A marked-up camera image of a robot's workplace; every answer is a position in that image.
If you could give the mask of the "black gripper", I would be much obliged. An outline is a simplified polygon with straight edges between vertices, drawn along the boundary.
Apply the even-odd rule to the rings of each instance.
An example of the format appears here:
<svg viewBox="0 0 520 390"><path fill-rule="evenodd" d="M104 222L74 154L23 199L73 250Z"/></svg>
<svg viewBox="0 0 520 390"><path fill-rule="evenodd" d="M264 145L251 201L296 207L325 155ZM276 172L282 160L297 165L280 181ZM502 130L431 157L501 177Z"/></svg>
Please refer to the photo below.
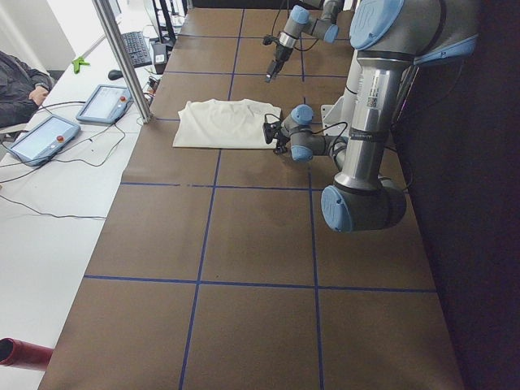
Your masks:
<svg viewBox="0 0 520 390"><path fill-rule="evenodd" d="M274 80L278 76L281 68L283 67L283 64L286 63L290 59L292 52L293 52L292 47L287 47L280 43L278 43L276 45L275 60L273 60L269 64L269 66L266 70L266 76L265 76L266 83L270 83L272 80Z"/></svg>
<svg viewBox="0 0 520 390"><path fill-rule="evenodd" d="M288 152L287 144L289 143L289 138L283 134L281 130L276 130L274 132L273 138L276 139L276 145L273 152L275 154L285 154Z"/></svg>

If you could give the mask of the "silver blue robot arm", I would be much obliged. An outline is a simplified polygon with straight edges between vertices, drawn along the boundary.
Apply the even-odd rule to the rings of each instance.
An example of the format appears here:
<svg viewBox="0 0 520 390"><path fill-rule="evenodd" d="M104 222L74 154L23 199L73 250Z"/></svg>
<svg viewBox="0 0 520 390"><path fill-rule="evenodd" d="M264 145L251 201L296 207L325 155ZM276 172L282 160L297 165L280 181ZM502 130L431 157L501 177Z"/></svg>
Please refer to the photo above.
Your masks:
<svg viewBox="0 0 520 390"><path fill-rule="evenodd" d="M478 38L478 1L359 1L353 5L349 41L354 56L344 94L326 106L325 128L315 133L314 113L295 107L284 119L264 123L267 142L296 161L327 155L338 172L321 195L323 217L337 232L390 228L406 210L404 193L379 173L395 114L408 82L403 73L471 55Z"/></svg>
<svg viewBox="0 0 520 390"><path fill-rule="evenodd" d="M336 24L337 16L343 11L344 3L344 1L324 1L322 13L318 18L311 16L304 7L295 5L278 36L271 34L263 38L262 43L265 46L275 43L275 57L266 70L267 83L274 80L281 72L302 33L327 43L335 41L339 32Z"/></svg>

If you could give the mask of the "person's hand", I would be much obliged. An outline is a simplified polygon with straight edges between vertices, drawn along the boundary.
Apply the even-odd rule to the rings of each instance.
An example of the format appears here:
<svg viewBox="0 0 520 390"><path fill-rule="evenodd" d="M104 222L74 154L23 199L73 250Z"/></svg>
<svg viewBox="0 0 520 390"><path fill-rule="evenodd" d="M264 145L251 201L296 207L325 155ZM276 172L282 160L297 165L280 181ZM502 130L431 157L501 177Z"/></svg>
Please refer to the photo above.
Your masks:
<svg viewBox="0 0 520 390"><path fill-rule="evenodd" d="M34 88L34 90L28 95L29 99L32 100L37 106L41 106L45 99L49 95L49 90L38 85Z"/></svg>

